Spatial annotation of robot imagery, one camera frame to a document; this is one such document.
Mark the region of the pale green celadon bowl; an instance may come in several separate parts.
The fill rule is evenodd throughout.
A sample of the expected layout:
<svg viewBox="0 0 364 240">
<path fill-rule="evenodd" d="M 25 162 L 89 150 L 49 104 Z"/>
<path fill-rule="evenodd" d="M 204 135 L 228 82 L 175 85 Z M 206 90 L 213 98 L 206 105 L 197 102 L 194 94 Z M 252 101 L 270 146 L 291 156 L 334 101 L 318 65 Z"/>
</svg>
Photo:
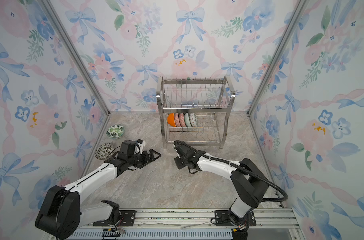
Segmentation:
<svg viewBox="0 0 364 240">
<path fill-rule="evenodd" d="M 190 114 L 189 113 L 184 113 L 184 121 L 185 121 L 185 125 L 188 128 L 191 128 L 192 125 L 190 123 Z"/>
</svg>

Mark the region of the pink purple bowl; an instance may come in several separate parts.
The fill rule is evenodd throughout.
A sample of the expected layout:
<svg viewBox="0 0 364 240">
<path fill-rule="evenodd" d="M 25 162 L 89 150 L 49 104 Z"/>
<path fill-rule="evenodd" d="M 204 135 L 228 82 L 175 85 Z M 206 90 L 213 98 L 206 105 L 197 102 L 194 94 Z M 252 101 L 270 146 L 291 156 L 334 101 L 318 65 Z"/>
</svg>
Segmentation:
<svg viewBox="0 0 364 240">
<path fill-rule="evenodd" d="M 176 125 L 176 127 L 180 128 L 181 127 L 181 123 L 180 123 L 179 113 L 174 113 L 174 119 L 175 119 L 175 125 Z"/>
</svg>

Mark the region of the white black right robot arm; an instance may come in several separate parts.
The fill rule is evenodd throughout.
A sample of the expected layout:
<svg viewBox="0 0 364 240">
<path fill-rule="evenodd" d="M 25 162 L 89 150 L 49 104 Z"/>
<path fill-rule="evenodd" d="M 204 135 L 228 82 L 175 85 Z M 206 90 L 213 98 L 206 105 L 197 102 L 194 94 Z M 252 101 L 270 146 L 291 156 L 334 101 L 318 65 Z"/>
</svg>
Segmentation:
<svg viewBox="0 0 364 240">
<path fill-rule="evenodd" d="M 234 226 L 245 224 L 248 213 L 259 206 L 269 188 L 268 179 L 259 168 L 250 159 L 220 160 L 179 140 L 174 141 L 174 150 L 178 169 L 213 173 L 233 183 L 238 197 L 229 208 L 229 219 Z"/>
</svg>

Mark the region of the dark speckled bowl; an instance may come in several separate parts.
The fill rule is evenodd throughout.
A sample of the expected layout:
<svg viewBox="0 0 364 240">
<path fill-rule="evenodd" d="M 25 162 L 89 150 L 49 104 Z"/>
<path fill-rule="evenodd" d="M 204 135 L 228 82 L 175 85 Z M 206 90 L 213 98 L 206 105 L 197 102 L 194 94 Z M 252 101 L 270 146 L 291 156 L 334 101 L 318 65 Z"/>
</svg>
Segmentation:
<svg viewBox="0 0 364 240">
<path fill-rule="evenodd" d="M 98 160 L 104 161 L 113 153 L 114 149 L 114 145 L 111 143 L 101 144 L 96 149 L 94 156 Z"/>
</svg>

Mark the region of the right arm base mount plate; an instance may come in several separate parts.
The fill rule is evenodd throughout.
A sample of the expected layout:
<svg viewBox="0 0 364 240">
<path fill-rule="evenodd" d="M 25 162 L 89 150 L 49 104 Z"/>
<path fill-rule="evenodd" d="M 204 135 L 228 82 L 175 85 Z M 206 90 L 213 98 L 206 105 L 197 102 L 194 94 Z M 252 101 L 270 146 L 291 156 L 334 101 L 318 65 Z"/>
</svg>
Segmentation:
<svg viewBox="0 0 364 240">
<path fill-rule="evenodd" d="M 231 217 L 228 210 L 215 210 L 215 216 L 211 223 L 218 227 L 241 227 L 249 224 L 250 227 L 257 225 L 254 212 L 248 212 L 247 215 L 237 222 L 236 217 Z"/>
</svg>

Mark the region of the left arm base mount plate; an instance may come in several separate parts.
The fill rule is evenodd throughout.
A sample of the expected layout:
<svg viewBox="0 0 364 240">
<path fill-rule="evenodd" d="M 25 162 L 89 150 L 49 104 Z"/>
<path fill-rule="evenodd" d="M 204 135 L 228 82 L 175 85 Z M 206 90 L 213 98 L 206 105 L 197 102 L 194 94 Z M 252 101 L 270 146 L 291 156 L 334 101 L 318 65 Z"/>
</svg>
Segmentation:
<svg viewBox="0 0 364 240">
<path fill-rule="evenodd" d="M 133 227 L 135 221 L 135 210 L 120 210 L 118 221 L 113 224 L 112 221 L 97 221 L 93 223 L 94 227 Z"/>
</svg>

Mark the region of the stainless steel dish rack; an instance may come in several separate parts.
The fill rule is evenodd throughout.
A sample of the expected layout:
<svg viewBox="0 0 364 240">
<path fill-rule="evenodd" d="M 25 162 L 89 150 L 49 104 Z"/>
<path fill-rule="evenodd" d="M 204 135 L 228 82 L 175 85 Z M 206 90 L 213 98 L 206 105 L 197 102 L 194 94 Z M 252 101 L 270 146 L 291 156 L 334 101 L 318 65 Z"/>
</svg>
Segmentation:
<svg viewBox="0 0 364 240">
<path fill-rule="evenodd" d="M 162 78 L 156 88 L 163 148 L 175 140 L 192 146 L 225 145 L 229 118 L 236 99 L 234 78 Z M 171 127 L 170 113 L 195 113 L 197 127 Z"/>
</svg>

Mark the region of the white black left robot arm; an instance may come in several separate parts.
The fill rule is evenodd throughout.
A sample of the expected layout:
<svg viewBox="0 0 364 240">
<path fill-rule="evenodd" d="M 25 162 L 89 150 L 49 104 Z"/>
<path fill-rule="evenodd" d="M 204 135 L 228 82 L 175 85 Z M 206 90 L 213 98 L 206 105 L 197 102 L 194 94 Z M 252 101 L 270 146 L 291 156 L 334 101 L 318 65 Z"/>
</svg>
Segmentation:
<svg viewBox="0 0 364 240">
<path fill-rule="evenodd" d="M 125 140 L 94 171 L 63 187 L 53 186 L 47 192 L 35 220 L 35 227 L 59 240 L 70 237 L 78 228 L 94 222 L 117 227 L 123 220 L 120 206 L 109 200 L 83 208 L 83 201 L 107 182 L 125 171 L 142 169 L 161 157 L 153 149 L 144 150 L 145 141 Z"/>
</svg>

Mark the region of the green geometric pattern bowl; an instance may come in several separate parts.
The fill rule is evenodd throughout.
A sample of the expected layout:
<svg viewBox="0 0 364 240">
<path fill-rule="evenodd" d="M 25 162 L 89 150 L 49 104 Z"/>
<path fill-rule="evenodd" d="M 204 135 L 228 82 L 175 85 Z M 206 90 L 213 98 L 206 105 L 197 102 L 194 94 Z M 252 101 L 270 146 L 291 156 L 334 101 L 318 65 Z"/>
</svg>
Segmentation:
<svg viewBox="0 0 364 240">
<path fill-rule="evenodd" d="M 195 113 L 189 113 L 189 121 L 190 121 L 190 125 L 191 127 L 197 127 L 198 126 L 198 120 L 197 120 L 197 116 Z"/>
</svg>

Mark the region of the orange white bowl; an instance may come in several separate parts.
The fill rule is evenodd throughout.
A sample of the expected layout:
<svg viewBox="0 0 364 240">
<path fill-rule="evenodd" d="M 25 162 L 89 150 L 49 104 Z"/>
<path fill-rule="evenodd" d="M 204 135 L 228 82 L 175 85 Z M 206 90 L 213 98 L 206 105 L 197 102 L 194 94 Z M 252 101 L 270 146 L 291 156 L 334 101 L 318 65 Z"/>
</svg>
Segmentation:
<svg viewBox="0 0 364 240">
<path fill-rule="evenodd" d="M 175 122 L 175 114 L 174 113 L 170 113 L 168 114 L 167 117 L 167 123 L 171 126 L 171 127 L 176 127 L 176 122 Z"/>
</svg>

